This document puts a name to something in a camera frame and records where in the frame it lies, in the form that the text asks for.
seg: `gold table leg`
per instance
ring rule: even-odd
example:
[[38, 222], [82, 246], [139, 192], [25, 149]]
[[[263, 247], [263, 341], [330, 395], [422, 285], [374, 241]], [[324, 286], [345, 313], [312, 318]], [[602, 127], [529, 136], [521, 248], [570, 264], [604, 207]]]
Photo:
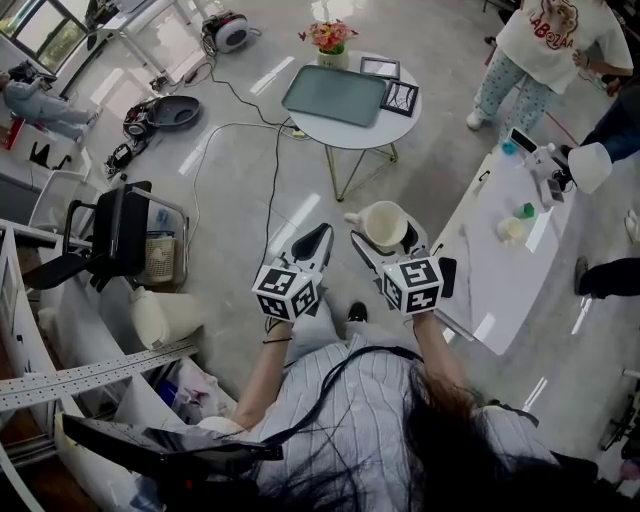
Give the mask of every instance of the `gold table leg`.
[[[390, 163], [395, 163], [398, 161], [398, 151], [396, 150], [396, 146], [394, 143], [390, 144], [391, 146], [391, 153], [388, 153], [387, 151], [383, 151], [381, 149], [378, 148], [371, 148], [372, 151], [376, 151], [377, 153], [383, 154], [385, 156], [389, 157], [389, 162]], [[327, 144], [324, 145], [324, 151], [325, 154], [327, 156], [327, 163], [329, 164], [329, 173], [331, 174], [331, 184], [333, 185], [333, 194], [336, 198], [336, 201], [338, 202], [342, 202], [344, 201], [344, 198], [350, 194], [351, 192], [354, 192], [355, 190], [359, 189], [362, 185], [364, 185], [365, 183], [367, 183], [368, 181], [372, 180], [373, 178], [375, 178], [378, 174], [380, 174], [384, 168], [386, 166], [382, 166], [378, 171], [374, 172], [371, 176], [368, 176], [367, 178], [365, 178], [364, 180], [360, 181], [359, 183], [357, 183], [356, 185], [354, 185], [351, 190], [347, 191], [347, 189], [349, 188], [349, 185], [351, 184], [351, 181], [353, 180], [353, 177], [356, 174], [356, 171], [358, 170], [358, 168], [360, 167], [360, 164], [362, 163], [362, 159], [364, 158], [364, 155], [367, 151], [369, 151], [368, 149], [365, 149], [362, 151], [362, 153], [360, 153], [360, 157], [358, 158], [358, 162], [356, 163], [356, 166], [353, 168], [353, 171], [351, 171], [351, 174], [349, 175], [349, 179], [347, 179], [347, 183], [345, 184], [344, 188], [342, 189], [342, 192], [338, 192], [338, 181], [336, 178], [336, 167], [335, 167], [335, 160], [333, 157], [333, 147], [332, 146], [328, 146]]]

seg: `black shoe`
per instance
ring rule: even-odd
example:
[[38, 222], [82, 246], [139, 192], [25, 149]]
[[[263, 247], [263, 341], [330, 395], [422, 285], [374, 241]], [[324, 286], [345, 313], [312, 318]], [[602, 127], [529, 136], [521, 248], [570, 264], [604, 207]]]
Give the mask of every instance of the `black shoe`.
[[566, 144], [563, 144], [562, 146], [560, 146], [560, 154], [565, 157], [565, 158], [569, 158], [569, 153], [571, 152], [573, 148], [571, 146], [567, 146]]
[[368, 318], [367, 306], [362, 302], [354, 302], [349, 308], [348, 322], [366, 322]]
[[580, 256], [576, 261], [576, 268], [573, 272], [573, 291], [576, 295], [587, 295], [586, 293], [580, 293], [580, 282], [587, 270], [589, 270], [589, 262], [587, 258]]

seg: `patterned pajama pants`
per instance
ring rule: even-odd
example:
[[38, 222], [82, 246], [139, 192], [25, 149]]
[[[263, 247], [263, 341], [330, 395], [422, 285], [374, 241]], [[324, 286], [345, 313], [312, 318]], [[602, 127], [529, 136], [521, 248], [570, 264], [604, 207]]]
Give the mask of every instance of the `patterned pajama pants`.
[[547, 110], [557, 94], [543, 85], [507, 57], [500, 48], [491, 59], [482, 85], [474, 99], [473, 111], [483, 121], [490, 121], [496, 115], [500, 104], [516, 84], [524, 78], [516, 104], [500, 129], [499, 141], [509, 135], [511, 128], [518, 127], [529, 133]]

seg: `floor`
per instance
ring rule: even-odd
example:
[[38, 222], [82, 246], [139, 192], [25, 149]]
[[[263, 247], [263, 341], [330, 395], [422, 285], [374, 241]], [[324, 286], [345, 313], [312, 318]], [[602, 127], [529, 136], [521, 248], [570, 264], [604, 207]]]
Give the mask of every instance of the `floor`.
[[[344, 203], [333, 198], [322, 146], [284, 137], [280, 141], [270, 254], [288, 235], [300, 236], [320, 222], [334, 226], [336, 243], [325, 284], [338, 323], [344, 321], [349, 303], [362, 299], [373, 321], [398, 336], [409, 335], [400, 317], [376, 293], [372, 274], [351, 248], [343, 213], [359, 211], [376, 200], [392, 200], [435, 238], [495, 144], [497, 127], [474, 133], [464, 124], [490, 53], [482, 38], [501, 27], [495, 11], [482, 13], [482, 3], [229, 0], [225, 4], [244, 13], [262, 36], [254, 37], [238, 53], [220, 56], [216, 78], [230, 81], [243, 98], [259, 104], [271, 122], [286, 119], [280, 100], [297, 70], [314, 59], [314, 48], [297, 36], [314, 20], [346, 21], [360, 32], [350, 48], [399, 59], [421, 87], [422, 116], [397, 143], [400, 161]], [[140, 34], [142, 44], [153, 48], [175, 78], [201, 57], [194, 32], [200, 18], [193, 5], [188, 7], [193, 28], [182, 26], [169, 9]], [[212, 13], [217, 7], [217, 2], [209, 5]], [[81, 77], [77, 104], [93, 102], [105, 107], [87, 138], [96, 158], [104, 161], [123, 141], [124, 113], [150, 95], [147, 84], [152, 76], [121, 43], [114, 42]], [[230, 122], [258, 123], [257, 113], [240, 104], [227, 86], [209, 80], [179, 92], [202, 102], [201, 120], [189, 131], [159, 133], [129, 171], [132, 180], [151, 180], [154, 193], [181, 204], [192, 219], [196, 218], [193, 188], [197, 189], [200, 223], [191, 245], [191, 275], [184, 290], [208, 308], [200, 362], [237, 396], [248, 379], [262, 336], [263, 318], [250, 289], [265, 244], [276, 133], [231, 126], [220, 130], [207, 147], [216, 127]], [[577, 79], [553, 108], [554, 119], [545, 117], [531, 135], [539, 143], [581, 141], [609, 103], [591, 82]], [[343, 170], [357, 158], [344, 151], [336, 156]], [[381, 163], [378, 156], [367, 155], [364, 165], [373, 170]], [[544, 441], [571, 455], [601, 457], [598, 440], [633, 385], [622, 378], [621, 370], [640, 367], [640, 298], [594, 302], [577, 326], [583, 307], [572, 293], [577, 256], [605, 262], [633, 252], [622, 219], [637, 197], [637, 164], [635, 159], [617, 164], [614, 175], [594, 195], [577, 198], [543, 290], [504, 356], [495, 356], [480, 343], [461, 337], [451, 341], [472, 381], [488, 397], [522, 407], [537, 385], [544, 383], [531, 412], [541, 420]], [[612, 478], [615, 471], [609, 468]]]

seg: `white cup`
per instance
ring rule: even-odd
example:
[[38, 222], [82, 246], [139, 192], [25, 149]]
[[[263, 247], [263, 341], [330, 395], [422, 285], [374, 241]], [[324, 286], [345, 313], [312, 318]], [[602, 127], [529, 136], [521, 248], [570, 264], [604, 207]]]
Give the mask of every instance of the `white cup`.
[[508, 217], [501, 221], [497, 231], [500, 241], [505, 244], [518, 242], [525, 234], [524, 224], [516, 217]]
[[360, 213], [345, 213], [344, 220], [355, 224], [369, 240], [380, 247], [399, 244], [407, 234], [407, 214], [396, 203], [379, 201]]

